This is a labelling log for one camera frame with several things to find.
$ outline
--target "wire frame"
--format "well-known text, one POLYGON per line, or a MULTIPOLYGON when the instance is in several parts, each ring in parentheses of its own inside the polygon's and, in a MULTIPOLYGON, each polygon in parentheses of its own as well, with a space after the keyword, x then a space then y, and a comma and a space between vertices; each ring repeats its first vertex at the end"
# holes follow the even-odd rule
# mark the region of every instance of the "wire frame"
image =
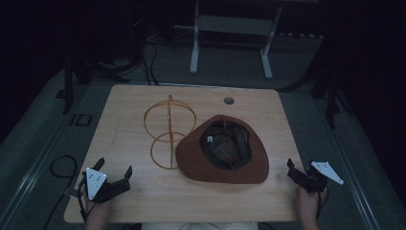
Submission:
POLYGON ((180 102, 180 101, 175 101, 175 100, 172 98, 172 95, 169 95, 169 96, 168 96, 168 100, 167 100, 167 101, 161 101, 161 102, 159 102, 159 103, 154 104, 154 105, 151 106, 149 109, 147 109, 147 111, 146 111, 145 114, 144 114, 144 128, 146 129, 146 132, 149 134, 149 136, 154 139, 154 141, 153 141, 152 144, 151 144, 150 151, 149 151, 153 163, 154 163, 155 165, 157 165, 158 167, 160 167, 160 168, 162 168, 162 169, 165 169, 165 170, 176 170, 176 169, 178 169, 177 166, 176 166, 176 167, 173 166, 173 155, 174 155, 174 144, 173 144, 173 143, 179 142, 179 141, 181 141, 184 137, 186 137, 187 135, 189 135, 189 134, 194 130, 195 126, 196 126, 196 114, 194 113, 193 109, 192 109, 188 104, 186 104, 186 103, 183 103, 183 102, 180 102), (163 133, 163 134, 161 134, 161 135, 155 136, 155 135, 152 134, 152 132, 150 132, 150 130, 147 128, 147 116, 148 116, 148 113, 149 113, 153 108, 158 107, 158 106, 166 106, 167 109, 168 109, 168 110, 167 110, 167 112, 168 112, 168 114, 167 114, 167 116, 168 116, 168 132, 165 132, 165 133, 163 133), (184 107, 184 108, 188 109, 188 110, 192 113, 193 118, 194 118, 194 121, 193 121, 193 126, 192 126, 191 130, 190 130, 188 133, 184 134, 184 133, 181 133, 181 132, 177 132, 177 131, 173 131, 173 130, 172 130, 172 117, 171 117, 171 107, 172 107, 172 106, 181 106, 181 107, 184 107), (173 134, 177 134, 177 135, 181 136, 181 138, 174 139, 173 134), (169 136, 169 139, 167 139, 167 140, 166 140, 166 139, 163 139, 164 136, 169 136), (156 142, 158 142, 158 141, 159 141, 159 142, 170 143, 170 165, 169 165, 169 167, 163 166, 162 164, 158 163, 158 161, 156 161, 156 159, 154 158, 154 155, 153 155, 153 148, 154 148, 156 142))

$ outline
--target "gray mat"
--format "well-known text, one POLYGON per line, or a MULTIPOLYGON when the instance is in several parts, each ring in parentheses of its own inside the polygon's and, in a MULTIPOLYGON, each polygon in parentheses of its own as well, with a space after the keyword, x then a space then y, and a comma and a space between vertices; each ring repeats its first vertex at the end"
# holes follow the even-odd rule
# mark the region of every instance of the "gray mat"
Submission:
MULTIPOLYGON (((183 43, 157 44, 158 55, 153 71, 156 79, 166 84, 192 84, 231 86, 245 88, 280 88, 295 82, 305 73, 308 63, 320 44, 320 40, 311 38, 293 39, 277 37, 271 49, 271 66, 275 78, 263 77, 259 51, 256 49, 226 49, 204 44, 200 49, 201 57, 196 75, 189 74, 192 47, 183 43)), ((151 63, 154 55, 152 46, 146 46, 145 56, 151 63)), ((65 191, 68 179, 51 175, 48 167, 59 156, 68 154, 75 157, 80 169, 90 145, 97 122, 102 114, 112 80, 96 78, 86 92, 83 100, 76 98, 76 107, 69 115, 61 115, 63 102, 55 99, 58 89, 62 88, 61 75, 56 76, 44 88, 35 100, 26 116, 2 144, 0 153, 0 176, 2 179, 1 207, 11 200, 25 172, 38 157, 43 147, 54 134, 56 126, 70 121, 74 113, 92 115, 90 126, 64 126, 59 138, 54 142, 46 166, 28 196, 21 213, 16 217, 12 229, 42 228, 60 195, 65 191)), ((132 84, 146 84, 145 71, 142 68, 123 74, 132 84)), ((373 149, 356 118, 342 110, 335 114, 336 128, 331 130, 324 118, 326 100, 313 100, 309 96, 312 83, 304 85, 291 93, 281 94, 299 153, 306 167, 310 159, 328 161, 346 181, 340 186, 329 182, 330 198, 319 219, 322 229, 404 229, 406 215, 398 201, 392 186, 374 155, 373 149), (370 204, 377 221, 377 228, 370 228, 365 217, 360 214, 359 203, 355 202, 356 193, 347 183, 343 153, 350 161, 362 192, 370 204)), ((72 161, 63 158, 56 164, 56 172, 70 174, 72 161)), ((57 206, 49 229, 83 229, 82 224, 69 224, 63 220, 67 197, 57 206)), ((274 229, 299 229, 297 222, 272 222, 274 229)), ((111 224, 108 229, 125 229, 122 224, 111 224)), ((261 229, 269 229, 262 224, 261 229)))

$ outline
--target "hand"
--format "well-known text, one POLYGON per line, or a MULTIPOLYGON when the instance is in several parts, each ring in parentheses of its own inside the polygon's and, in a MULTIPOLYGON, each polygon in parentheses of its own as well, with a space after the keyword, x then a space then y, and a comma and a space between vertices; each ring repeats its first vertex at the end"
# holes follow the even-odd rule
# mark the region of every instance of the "hand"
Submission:
MULTIPOLYGON (((327 196, 327 189, 321 193, 322 202, 327 196)), ((298 199, 296 209, 299 222, 304 230, 318 230, 317 211, 319 209, 319 196, 317 193, 309 194, 303 187, 298 186, 298 199)))
POLYGON ((90 201, 87 198, 84 186, 82 189, 85 205, 86 205, 86 230, 102 230, 107 226, 108 217, 110 216, 112 199, 105 201, 105 203, 99 204, 90 201))

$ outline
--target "brown hat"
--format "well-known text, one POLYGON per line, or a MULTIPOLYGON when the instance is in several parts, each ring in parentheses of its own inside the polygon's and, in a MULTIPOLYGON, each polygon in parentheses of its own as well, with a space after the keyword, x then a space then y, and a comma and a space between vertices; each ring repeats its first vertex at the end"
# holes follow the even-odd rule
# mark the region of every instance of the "brown hat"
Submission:
POLYGON ((216 115, 176 147, 176 161, 190 179, 234 184, 262 183, 269 161, 262 141, 240 119, 216 115))

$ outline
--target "dark background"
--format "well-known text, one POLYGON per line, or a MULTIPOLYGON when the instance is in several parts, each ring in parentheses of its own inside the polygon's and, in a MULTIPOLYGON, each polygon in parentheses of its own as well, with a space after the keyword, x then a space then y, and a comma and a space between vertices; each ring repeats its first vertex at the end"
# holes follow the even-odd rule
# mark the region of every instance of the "dark background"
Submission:
MULTIPOLYGON (((206 9, 221 10, 216 2, 209 1, 206 9)), ((70 48, 81 50, 96 61, 108 62, 115 53, 122 55, 130 42, 123 37, 129 36, 116 35, 130 33, 127 25, 132 12, 136 13, 132 14, 132 22, 152 24, 169 38, 173 25, 192 25, 193 1, 133 3, 141 8, 127 11, 128 1, 106 0, 98 5, 92 0, 2 2, 1 142, 45 83, 63 69, 70 48)), ((400 0, 338 3, 285 4, 278 32, 325 36, 323 52, 316 55, 324 60, 320 68, 338 75, 339 89, 345 92, 405 204, 406 6, 400 0)), ((141 47, 141 34, 145 31, 139 26, 136 30, 140 32, 136 46, 141 47)), ((325 76, 319 81, 328 80, 329 76, 325 76)))

